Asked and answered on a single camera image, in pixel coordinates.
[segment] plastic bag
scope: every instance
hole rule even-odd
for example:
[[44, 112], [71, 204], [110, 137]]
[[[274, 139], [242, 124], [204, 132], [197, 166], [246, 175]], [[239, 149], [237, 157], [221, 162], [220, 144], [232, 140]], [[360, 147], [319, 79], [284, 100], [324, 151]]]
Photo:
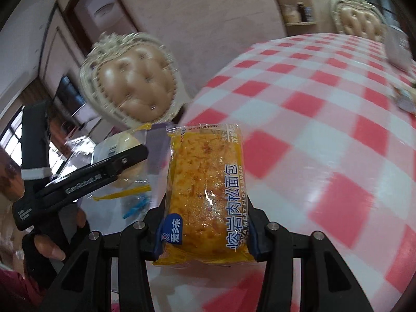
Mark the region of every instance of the plastic bag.
[[394, 90], [394, 101], [396, 105], [404, 111], [416, 114], [416, 90], [410, 86], [403, 84], [403, 86], [395, 87]]
[[238, 126], [178, 127], [168, 135], [164, 252], [155, 265], [253, 260], [246, 245], [248, 208]]
[[[92, 162], [97, 163], [146, 142], [144, 125], [136, 130], [127, 130], [115, 134], [95, 146]], [[116, 181], [95, 190], [88, 195], [95, 201], [120, 200], [123, 207], [123, 219], [132, 217], [143, 219], [151, 201], [151, 187], [148, 181], [146, 160], [124, 170]]]
[[65, 145], [70, 147], [72, 155], [69, 157], [65, 167], [59, 174], [59, 178], [69, 175], [76, 169], [90, 165], [95, 147], [95, 143], [87, 136], [68, 140]]

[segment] yellow tape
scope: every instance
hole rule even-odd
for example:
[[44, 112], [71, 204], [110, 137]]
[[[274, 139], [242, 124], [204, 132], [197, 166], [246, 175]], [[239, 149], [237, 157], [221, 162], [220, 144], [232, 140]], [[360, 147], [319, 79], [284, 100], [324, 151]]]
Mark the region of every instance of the yellow tape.
[[152, 123], [144, 123], [140, 127], [134, 129], [133, 132], [138, 131], [138, 130], [150, 130], [150, 129], [152, 129]]
[[103, 199], [115, 199], [115, 198], [130, 196], [130, 195], [137, 195], [138, 193], [143, 193], [143, 192], [147, 192], [150, 190], [152, 190], [151, 186], [149, 184], [146, 184], [146, 185], [136, 186], [132, 189], [112, 193], [111, 195], [106, 195], [106, 196], [101, 196], [101, 197], [92, 196], [92, 198], [95, 201], [99, 201]]

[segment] barcode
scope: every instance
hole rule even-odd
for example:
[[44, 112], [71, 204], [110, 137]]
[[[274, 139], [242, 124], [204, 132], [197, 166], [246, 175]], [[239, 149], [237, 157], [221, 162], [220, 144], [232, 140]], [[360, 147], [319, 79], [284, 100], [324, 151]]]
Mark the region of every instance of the barcode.
[[110, 148], [110, 150], [108, 151], [108, 157], [114, 156], [116, 154], [116, 146], [113, 146], [112, 148]]

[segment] ceiling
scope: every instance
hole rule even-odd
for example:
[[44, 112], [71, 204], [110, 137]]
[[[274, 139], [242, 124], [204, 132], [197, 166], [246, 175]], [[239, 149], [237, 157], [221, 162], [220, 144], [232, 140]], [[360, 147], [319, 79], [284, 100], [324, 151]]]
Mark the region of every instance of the ceiling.
[[0, 31], [0, 117], [37, 76], [45, 27], [56, 0], [21, 0]]

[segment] tufted chair back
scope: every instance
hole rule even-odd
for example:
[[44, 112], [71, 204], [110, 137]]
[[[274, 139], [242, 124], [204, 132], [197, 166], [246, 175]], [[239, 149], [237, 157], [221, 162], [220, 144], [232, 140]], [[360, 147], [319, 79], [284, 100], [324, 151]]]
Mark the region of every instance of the tufted chair back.
[[173, 55], [146, 33], [102, 35], [81, 82], [85, 100], [119, 128], [168, 122], [190, 101]]
[[339, 34], [384, 42], [386, 19], [365, 0], [331, 0], [331, 15]]

